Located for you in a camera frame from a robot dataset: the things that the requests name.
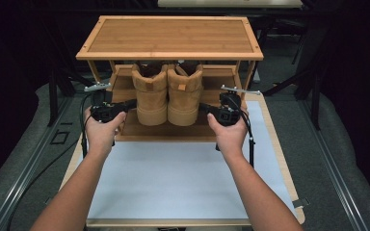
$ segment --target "suede boot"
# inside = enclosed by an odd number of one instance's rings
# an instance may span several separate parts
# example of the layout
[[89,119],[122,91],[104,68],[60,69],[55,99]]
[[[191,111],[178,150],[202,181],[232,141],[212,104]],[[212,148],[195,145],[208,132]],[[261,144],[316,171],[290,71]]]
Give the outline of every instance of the suede boot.
[[178,64],[168,65],[170,96],[168,121],[170,123],[189,126],[197,120],[199,101],[203,91],[202,71],[201,64],[193,69],[181,67]]
[[159,125],[167,121],[167,67],[162,63],[133,64],[137,116],[143,125]]

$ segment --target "tan boot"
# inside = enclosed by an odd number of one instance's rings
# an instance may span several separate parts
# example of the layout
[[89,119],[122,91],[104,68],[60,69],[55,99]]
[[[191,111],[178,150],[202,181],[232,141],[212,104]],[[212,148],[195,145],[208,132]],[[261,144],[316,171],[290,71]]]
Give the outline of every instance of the tan boot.
[[167,121],[168,66],[160,64],[158,67],[159,70],[153,71],[135,63],[131,71],[137,93],[138,120],[147,126],[159,125]]
[[187,73],[176,64],[168,65],[168,85],[170,101],[168,103],[168,121],[178,126],[189,126],[198,117],[198,107],[203,91],[201,64],[195,72]]

